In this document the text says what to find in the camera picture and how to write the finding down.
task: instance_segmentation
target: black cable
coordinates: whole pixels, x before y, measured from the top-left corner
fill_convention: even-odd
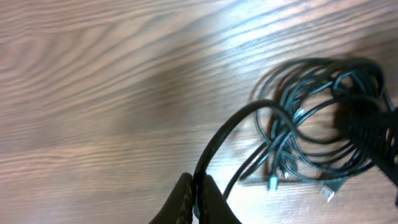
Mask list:
[[[284,83],[279,85],[282,87],[279,92],[281,93],[280,98],[278,101],[264,100],[270,84],[280,75],[286,75]],[[346,79],[349,79],[351,84],[344,82]],[[325,90],[329,90],[333,98],[303,113],[303,102],[314,94]],[[271,154],[274,154],[272,175],[276,175],[277,169],[281,169],[292,174],[300,182],[327,184],[367,171],[373,166],[373,163],[351,142],[334,151],[321,153],[304,152],[297,142],[297,138],[300,138],[314,144],[326,145],[341,140],[339,136],[329,140],[314,139],[297,129],[314,113],[335,103],[347,105],[351,110],[362,111],[362,113],[379,113],[394,109],[391,99],[384,89],[382,70],[372,60],[365,58],[350,60],[310,58],[286,63],[263,84],[259,90],[257,101],[240,109],[220,127],[198,161],[194,180],[201,179],[206,174],[206,168],[211,158],[228,134],[252,112],[255,112],[254,125],[264,142],[233,175],[224,192],[224,198],[228,197],[238,179],[245,179],[251,175]],[[270,120],[271,131],[269,134],[261,126],[261,117],[258,111],[260,108],[270,108],[276,115]],[[329,158],[323,162],[314,162],[311,157]],[[337,169],[330,168],[331,164],[342,159],[347,160],[344,165]],[[330,177],[328,179],[307,177],[298,171],[297,162],[303,162],[314,169],[330,174]]]

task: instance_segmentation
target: wooden surface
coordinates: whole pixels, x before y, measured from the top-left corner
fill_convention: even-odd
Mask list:
[[[0,223],[147,223],[285,60],[371,57],[397,104],[397,11],[392,0],[0,0]],[[302,129],[319,132],[329,114]],[[251,124],[209,167],[222,190],[259,144]],[[377,169],[330,203],[319,190],[271,197],[239,183],[228,202],[243,223],[398,223],[397,190]]]

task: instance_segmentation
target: table top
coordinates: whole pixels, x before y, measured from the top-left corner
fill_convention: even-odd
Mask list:
[[[0,222],[148,223],[286,60],[377,60],[397,105],[397,11],[391,0],[1,0]],[[322,138],[332,113],[302,130]],[[248,118],[209,166],[221,190],[258,144]],[[319,190],[239,182],[228,203],[243,223],[398,223],[397,189],[377,168],[329,203]]]

